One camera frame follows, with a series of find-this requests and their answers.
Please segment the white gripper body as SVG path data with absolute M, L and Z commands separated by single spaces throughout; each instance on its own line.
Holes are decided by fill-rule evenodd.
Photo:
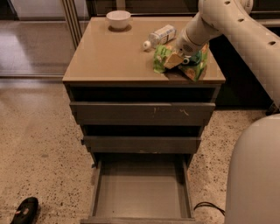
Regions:
M 184 28 L 177 37 L 176 49 L 186 55 L 193 56 L 207 42 L 207 35 L 203 31 Z

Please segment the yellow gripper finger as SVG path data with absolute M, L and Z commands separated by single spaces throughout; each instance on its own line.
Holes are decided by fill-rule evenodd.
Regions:
M 165 60 L 164 67 L 172 69 L 183 62 L 184 58 L 176 52 L 172 52 Z
M 201 62 L 201 57 L 184 57 L 182 64 L 184 66 L 197 66 Z

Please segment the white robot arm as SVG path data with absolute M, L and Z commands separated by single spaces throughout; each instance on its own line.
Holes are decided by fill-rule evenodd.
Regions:
M 276 105 L 280 104 L 280 38 L 256 22 L 240 0 L 199 0 L 199 12 L 176 39 L 194 55 L 224 35 Z M 280 224 L 280 115 L 252 123 L 231 156 L 224 224 Z

